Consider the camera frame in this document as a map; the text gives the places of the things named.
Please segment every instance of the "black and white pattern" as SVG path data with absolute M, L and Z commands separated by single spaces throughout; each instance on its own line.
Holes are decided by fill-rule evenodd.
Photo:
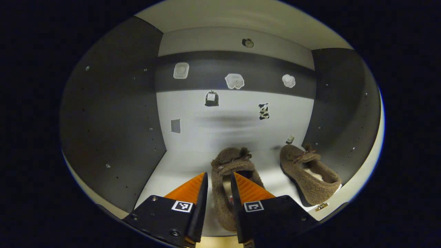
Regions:
M 259 104 L 259 119 L 269 119 L 268 103 Z
M 255 211 L 263 210 L 263 206 L 260 201 L 244 203 L 243 207 L 245 208 L 246 212 L 255 212 Z
M 172 210 L 190 213 L 192 207 L 193 207 L 193 203 L 176 201 L 172 207 Z

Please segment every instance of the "metal clip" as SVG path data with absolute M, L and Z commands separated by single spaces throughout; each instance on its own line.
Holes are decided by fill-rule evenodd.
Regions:
M 329 206 L 329 204 L 327 204 L 327 203 L 322 203 L 322 204 L 318 205 L 317 208 L 316 208 L 315 210 L 316 210 L 316 211 L 320 211 L 322 208 L 325 208 L 325 207 L 327 207 L 327 206 Z

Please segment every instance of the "white sticker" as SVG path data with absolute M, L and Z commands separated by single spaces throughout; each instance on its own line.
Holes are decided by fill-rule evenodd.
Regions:
M 245 207 L 245 212 L 247 213 L 264 210 L 260 201 L 244 203 L 243 206 Z
M 190 213 L 192 206 L 193 203 L 176 201 L 172 207 L 172 210 Z
M 283 84 L 288 88 L 292 88 L 295 85 L 295 78 L 289 74 L 285 74 L 282 77 L 282 81 L 283 81 Z
M 216 95 L 213 93 L 208 93 L 207 100 L 208 101 L 214 101 L 216 99 Z
M 245 85 L 245 80 L 242 75 L 236 73 L 230 73 L 225 77 L 227 81 L 228 89 L 240 89 Z

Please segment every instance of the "orange gripper pad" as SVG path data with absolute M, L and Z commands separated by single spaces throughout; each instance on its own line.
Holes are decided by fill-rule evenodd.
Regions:
M 240 202 L 242 205 L 243 203 L 247 202 L 255 202 L 275 197 L 273 194 L 266 191 L 255 182 L 252 182 L 248 178 L 241 176 L 236 172 L 234 172 L 234 177 L 236 178 Z
M 168 193 L 165 198 L 194 203 L 198 201 L 199 190 L 201 188 L 202 180 L 204 179 L 204 174 L 201 173 L 196 177 L 193 177 L 183 185 L 177 187 L 172 192 Z

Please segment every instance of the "ceiling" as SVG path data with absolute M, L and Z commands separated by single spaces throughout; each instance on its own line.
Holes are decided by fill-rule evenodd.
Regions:
M 196 27 L 236 27 L 273 34 L 310 50 L 352 49 L 320 21 L 276 0 L 165 0 L 135 16 L 163 33 Z

